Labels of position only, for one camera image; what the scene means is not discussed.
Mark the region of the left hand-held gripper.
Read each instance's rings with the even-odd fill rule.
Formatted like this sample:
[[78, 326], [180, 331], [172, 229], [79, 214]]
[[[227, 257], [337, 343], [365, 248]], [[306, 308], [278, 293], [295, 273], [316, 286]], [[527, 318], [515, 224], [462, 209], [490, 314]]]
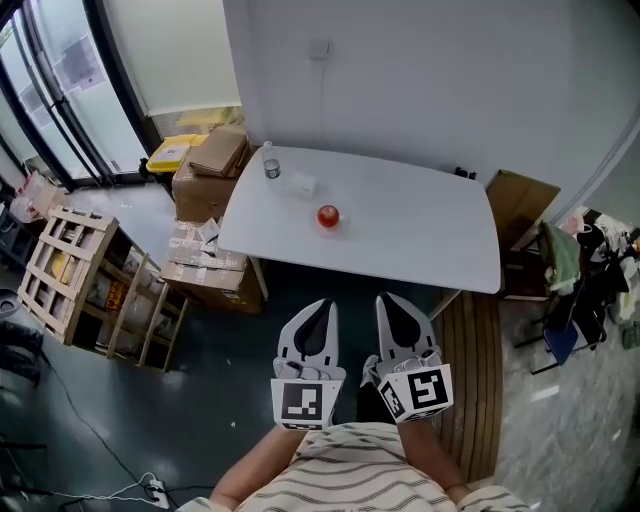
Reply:
[[[338, 310], [330, 299], [304, 307], [284, 325], [278, 344], [280, 357], [273, 361], [275, 377], [271, 379], [273, 418], [277, 425], [288, 430], [311, 431], [333, 424], [346, 379], [346, 371], [336, 366], [338, 345]], [[308, 358], [329, 367], [320, 369], [296, 362]]]

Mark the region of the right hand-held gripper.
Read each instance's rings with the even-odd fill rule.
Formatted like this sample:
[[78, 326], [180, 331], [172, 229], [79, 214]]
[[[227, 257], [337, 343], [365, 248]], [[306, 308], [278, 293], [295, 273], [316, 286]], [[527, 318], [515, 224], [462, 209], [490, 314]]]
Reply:
[[377, 390], [394, 422], [430, 418], [450, 408], [451, 367], [433, 350], [436, 338], [428, 316], [389, 292], [376, 297], [375, 307], [380, 351]]

